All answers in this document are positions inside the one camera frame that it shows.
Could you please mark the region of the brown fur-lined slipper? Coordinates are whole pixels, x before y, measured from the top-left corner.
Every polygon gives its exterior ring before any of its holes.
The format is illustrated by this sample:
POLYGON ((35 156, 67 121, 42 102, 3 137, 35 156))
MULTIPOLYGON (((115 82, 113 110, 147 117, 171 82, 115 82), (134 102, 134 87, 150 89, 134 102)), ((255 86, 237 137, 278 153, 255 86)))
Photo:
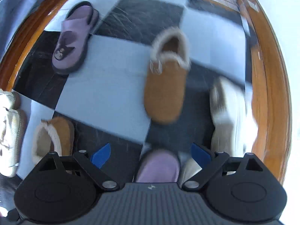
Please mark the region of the brown fur-lined slipper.
POLYGON ((153 41, 144 88, 144 108, 152 121, 167 125, 179 118, 191 68, 188 41, 178 27, 160 32, 153 41))
POLYGON ((74 126, 63 117, 41 120, 33 137, 31 156, 36 165, 46 154, 55 151, 59 156, 73 152, 74 126))

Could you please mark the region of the white knit sneaker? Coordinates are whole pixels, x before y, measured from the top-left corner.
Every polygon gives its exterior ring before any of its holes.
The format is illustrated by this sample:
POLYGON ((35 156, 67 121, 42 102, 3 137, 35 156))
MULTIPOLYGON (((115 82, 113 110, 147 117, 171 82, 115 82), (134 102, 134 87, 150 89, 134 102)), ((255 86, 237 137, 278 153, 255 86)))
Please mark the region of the white knit sneaker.
POLYGON ((19 94, 1 90, 1 174, 6 177, 16 175, 26 124, 19 94))

